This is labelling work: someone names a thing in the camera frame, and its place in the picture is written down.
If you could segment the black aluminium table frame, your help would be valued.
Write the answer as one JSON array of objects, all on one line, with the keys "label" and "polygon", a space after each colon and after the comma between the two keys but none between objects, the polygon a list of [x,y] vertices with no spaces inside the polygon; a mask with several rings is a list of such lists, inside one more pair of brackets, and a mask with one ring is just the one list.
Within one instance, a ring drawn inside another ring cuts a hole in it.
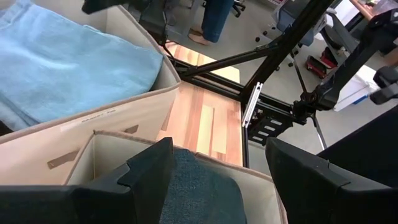
[{"label": "black aluminium table frame", "polygon": [[[174,63],[179,77],[198,87],[210,90],[219,95],[237,101],[241,111],[248,112],[247,118],[242,118],[242,147],[243,166],[249,166],[248,142],[254,141],[265,144],[267,136],[261,137],[259,133],[266,126],[275,126],[270,133],[271,137],[277,137],[294,123],[305,124],[307,118],[314,118],[320,105],[314,93],[304,93],[300,101],[288,104],[269,95],[261,93],[261,86],[276,70],[299,40],[304,37],[315,21],[326,12],[333,0],[310,0],[298,18],[288,29],[267,45],[257,47],[252,51],[237,54],[211,62],[208,64],[193,66],[187,62],[169,55]],[[259,68],[245,85],[234,83],[226,78],[215,75],[214,71],[239,63],[263,58]]]}]

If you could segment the dark green garment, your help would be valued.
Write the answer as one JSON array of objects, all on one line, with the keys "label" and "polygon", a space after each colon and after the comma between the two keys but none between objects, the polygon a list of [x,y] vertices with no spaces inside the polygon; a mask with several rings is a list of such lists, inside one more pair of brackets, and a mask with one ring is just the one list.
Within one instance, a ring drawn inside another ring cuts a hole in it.
[{"label": "dark green garment", "polygon": [[174,158],[159,224],[247,224],[234,179],[207,168],[186,149],[176,149]]}]

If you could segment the light blue denim garment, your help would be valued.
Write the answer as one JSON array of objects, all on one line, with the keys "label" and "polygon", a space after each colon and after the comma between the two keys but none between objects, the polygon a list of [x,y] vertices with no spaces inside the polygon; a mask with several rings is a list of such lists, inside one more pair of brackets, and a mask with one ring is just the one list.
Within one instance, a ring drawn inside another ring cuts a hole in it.
[{"label": "light blue denim garment", "polygon": [[31,0],[0,10],[0,122],[18,131],[148,92],[163,56]]}]

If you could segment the beige fabric storage box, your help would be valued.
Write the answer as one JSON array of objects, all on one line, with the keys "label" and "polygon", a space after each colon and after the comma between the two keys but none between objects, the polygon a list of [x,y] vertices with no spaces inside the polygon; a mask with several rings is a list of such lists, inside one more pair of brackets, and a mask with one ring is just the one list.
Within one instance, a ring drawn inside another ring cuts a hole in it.
[{"label": "beige fabric storage box", "polygon": [[[0,0],[0,10],[17,0]],[[31,0],[81,25],[162,54],[160,72],[143,94],[0,136],[0,185],[63,185],[79,150],[99,130],[153,140],[175,99],[180,78],[157,42],[122,6],[85,14],[83,0]]]},{"label": "beige fabric storage box", "polygon": [[[65,184],[82,184],[110,172],[154,142],[126,133],[97,131],[79,150]],[[202,165],[236,181],[248,224],[289,224],[271,176],[194,152]]]}]

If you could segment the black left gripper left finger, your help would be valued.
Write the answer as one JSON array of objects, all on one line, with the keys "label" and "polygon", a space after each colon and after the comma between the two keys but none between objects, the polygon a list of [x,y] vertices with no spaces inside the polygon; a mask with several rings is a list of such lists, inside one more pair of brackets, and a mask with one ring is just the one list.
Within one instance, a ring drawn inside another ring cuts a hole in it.
[{"label": "black left gripper left finger", "polygon": [[82,184],[0,185],[0,224],[159,224],[173,169],[167,137]]}]

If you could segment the black flat panel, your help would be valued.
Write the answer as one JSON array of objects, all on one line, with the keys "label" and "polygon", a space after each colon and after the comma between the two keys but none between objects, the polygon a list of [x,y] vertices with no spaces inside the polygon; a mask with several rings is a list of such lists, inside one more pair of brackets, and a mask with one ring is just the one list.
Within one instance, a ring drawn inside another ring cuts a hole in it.
[{"label": "black flat panel", "polygon": [[332,164],[398,188],[398,106],[318,153]]}]

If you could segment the wooden desk top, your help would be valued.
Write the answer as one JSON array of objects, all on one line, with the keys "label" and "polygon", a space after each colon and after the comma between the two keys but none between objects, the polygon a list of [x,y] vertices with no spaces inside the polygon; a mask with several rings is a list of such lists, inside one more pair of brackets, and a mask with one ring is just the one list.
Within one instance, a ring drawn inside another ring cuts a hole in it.
[{"label": "wooden desk top", "polygon": [[382,14],[391,9],[398,8],[398,0],[379,0],[374,6],[365,4],[365,0],[349,0],[362,16],[370,21],[374,16]]}]

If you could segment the red wheeled case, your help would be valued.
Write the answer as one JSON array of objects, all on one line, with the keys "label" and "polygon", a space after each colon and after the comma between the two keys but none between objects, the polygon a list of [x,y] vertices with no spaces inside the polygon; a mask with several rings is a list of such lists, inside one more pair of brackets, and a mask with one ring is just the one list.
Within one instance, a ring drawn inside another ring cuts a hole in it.
[{"label": "red wheeled case", "polygon": [[338,62],[329,47],[324,49],[320,58],[315,58],[314,56],[309,55],[305,62],[306,69],[321,79],[326,78],[329,71],[337,66]]}]

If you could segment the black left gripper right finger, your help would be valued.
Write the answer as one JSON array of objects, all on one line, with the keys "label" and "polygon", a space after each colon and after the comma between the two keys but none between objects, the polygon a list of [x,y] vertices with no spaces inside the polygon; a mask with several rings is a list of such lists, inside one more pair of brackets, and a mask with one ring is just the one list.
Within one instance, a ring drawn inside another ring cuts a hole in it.
[{"label": "black left gripper right finger", "polygon": [[266,158],[289,224],[398,224],[398,189],[277,138]]}]

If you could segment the white box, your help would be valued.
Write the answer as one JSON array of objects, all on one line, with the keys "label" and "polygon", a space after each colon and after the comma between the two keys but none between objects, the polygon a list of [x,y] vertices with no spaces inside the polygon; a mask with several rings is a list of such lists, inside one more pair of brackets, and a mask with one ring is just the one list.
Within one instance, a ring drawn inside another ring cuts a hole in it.
[{"label": "white box", "polygon": [[376,71],[363,65],[352,79],[341,89],[338,102],[333,110],[338,112],[349,105],[363,101],[379,89],[373,78]]}]

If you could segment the person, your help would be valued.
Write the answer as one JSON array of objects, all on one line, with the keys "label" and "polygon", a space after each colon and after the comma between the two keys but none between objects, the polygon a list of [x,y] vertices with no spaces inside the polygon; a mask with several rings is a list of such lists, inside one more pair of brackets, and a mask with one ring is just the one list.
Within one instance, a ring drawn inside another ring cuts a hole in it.
[{"label": "person", "polygon": [[201,45],[217,43],[234,0],[206,0],[201,26],[192,26],[188,38]]}]

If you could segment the black office chair base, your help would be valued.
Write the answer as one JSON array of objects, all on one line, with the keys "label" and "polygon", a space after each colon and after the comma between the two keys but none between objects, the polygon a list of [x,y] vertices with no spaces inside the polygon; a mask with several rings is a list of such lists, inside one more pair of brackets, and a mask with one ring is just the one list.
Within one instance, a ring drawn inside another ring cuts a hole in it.
[{"label": "black office chair base", "polygon": [[233,10],[236,12],[235,17],[240,17],[241,13],[246,9],[245,0],[234,0]]}]

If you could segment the black stand with legs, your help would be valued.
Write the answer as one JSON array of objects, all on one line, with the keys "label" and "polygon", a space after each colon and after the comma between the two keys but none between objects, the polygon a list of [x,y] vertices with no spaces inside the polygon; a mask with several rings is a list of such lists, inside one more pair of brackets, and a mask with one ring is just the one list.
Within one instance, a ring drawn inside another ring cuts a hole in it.
[{"label": "black stand with legs", "polygon": [[357,47],[349,57],[312,92],[304,90],[300,101],[294,103],[294,113],[299,118],[310,117],[317,130],[322,149],[327,145],[318,123],[316,112],[335,107],[340,91],[354,77],[374,53],[398,38],[398,8],[374,16]]}]

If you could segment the grey-blue office chair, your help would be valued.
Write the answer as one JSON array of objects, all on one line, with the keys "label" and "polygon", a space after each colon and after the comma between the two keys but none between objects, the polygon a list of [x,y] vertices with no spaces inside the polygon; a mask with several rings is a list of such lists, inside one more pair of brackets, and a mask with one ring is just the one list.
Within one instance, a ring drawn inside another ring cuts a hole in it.
[{"label": "grey-blue office chair", "polygon": [[[282,2],[276,7],[272,13],[273,23],[269,24],[267,30],[265,30],[260,36],[255,38],[256,42],[260,42],[261,39],[268,39],[270,41],[276,39],[279,35],[283,34],[298,18],[300,13],[303,11],[305,6],[310,0],[282,0]],[[309,31],[302,37],[300,42],[293,48],[292,53],[288,54],[285,58],[289,67],[294,66],[294,56],[299,53],[299,49],[305,45],[310,46],[315,36],[326,26],[327,14],[336,14],[336,11],[329,7],[326,12],[323,13],[317,23],[312,26]]]}]

